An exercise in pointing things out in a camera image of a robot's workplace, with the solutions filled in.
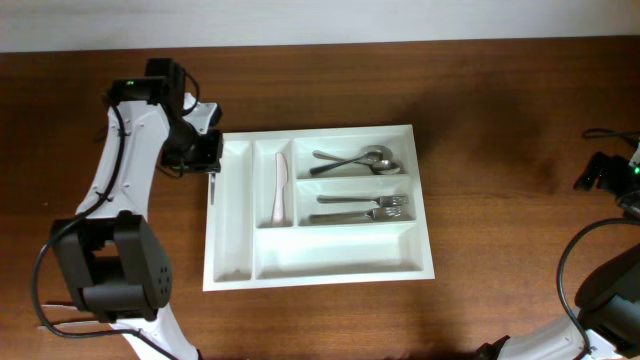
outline cutlery organizer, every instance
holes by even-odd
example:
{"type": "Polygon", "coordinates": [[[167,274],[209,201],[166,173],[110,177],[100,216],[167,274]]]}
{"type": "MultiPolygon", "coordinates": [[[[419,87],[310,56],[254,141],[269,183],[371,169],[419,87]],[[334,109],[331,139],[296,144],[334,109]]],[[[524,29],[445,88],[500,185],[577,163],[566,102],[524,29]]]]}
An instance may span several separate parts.
{"type": "Polygon", "coordinates": [[[222,171],[209,182],[203,290],[433,279],[433,263],[411,125],[224,134],[222,171]],[[349,164],[311,177],[331,163],[314,150],[350,158],[383,145],[401,164],[373,175],[349,164]],[[287,159],[285,224],[271,226],[277,152],[287,159]],[[406,195],[404,214],[314,225],[311,214],[362,211],[373,202],[320,204],[318,195],[406,195]]]}

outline metal fork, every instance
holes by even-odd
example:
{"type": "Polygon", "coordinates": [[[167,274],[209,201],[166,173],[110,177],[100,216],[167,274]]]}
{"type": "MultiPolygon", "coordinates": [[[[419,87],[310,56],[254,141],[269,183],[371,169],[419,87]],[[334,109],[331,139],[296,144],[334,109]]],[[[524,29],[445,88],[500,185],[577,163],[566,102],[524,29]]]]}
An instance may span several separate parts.
{"type": "Polygon", "coordinates": [[[404,215],[404,209],[399,206],[394,206],[375,208],[369,211],[353,211],[335,214],[313,214],[309,215],[309,222],[312,224],[326,224],[353,218],[368,218],[373,221],[386,221],[401,215],[404,215]]]}
{"type": "Polygon", "coordinates": [[[380,197],[340,197],[340,196],[318,196],[320,204],[338,204],[346,202],[374,202],[380,207],[402,206],[409,203],[406,195],[391,195],[380,197]]]}

